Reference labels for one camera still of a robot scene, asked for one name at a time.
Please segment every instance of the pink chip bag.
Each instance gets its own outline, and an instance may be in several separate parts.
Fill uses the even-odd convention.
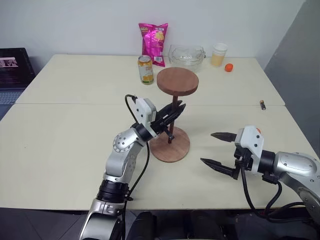
[[[160,26],[139,23],[142,34],[142,55],[148,55],[154,65],[165,66],[163,50],[168,23]]]

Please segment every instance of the gray wall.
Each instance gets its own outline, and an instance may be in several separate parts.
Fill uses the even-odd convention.
[[[319,0],[307,0],[302,5],[265,73],[320,156]]]

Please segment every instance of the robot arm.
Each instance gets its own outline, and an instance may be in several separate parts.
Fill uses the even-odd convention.
[[[212,169],[238,179],[241,168],[253,174],[262,173],[262,179],[276,184],[279,181],[293,189],[301,198],[312,219],[320,225],[320,163],[302,153],[263,150],[264,138],[255,126],[241,128],[237,134],[216,132],[213,137],[234,142],[235,168],[220,162],[201,158]]]
[[[152,138],[168,131],[168,125],[183,112],[186,104],[178,101],[178,107],[168,104],[157,112],[156,107],[147,98],[134,98],[135,118],[128,130],[119,133],[113,140],[112,153],[107,159],[103,180],[98,194],[93,199],[80,240],[119,240],[124,222],[119,216],[125,211],[125,202],[129,192],[129,183],[141,149]]]

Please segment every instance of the juice can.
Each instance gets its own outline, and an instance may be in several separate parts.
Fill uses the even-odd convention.
[[[141,55],[138,58],[138,67],[141,82],[145,85],[154,82],[154,72],[152,70],[152,60],[148,55]]]

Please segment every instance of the round wooden top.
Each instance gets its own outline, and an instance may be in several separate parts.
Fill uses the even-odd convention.
[[[156,84],[166,94],[187,96],[197,90],[199,79],[197,75],[188,69],[168,67],[158,73]]]

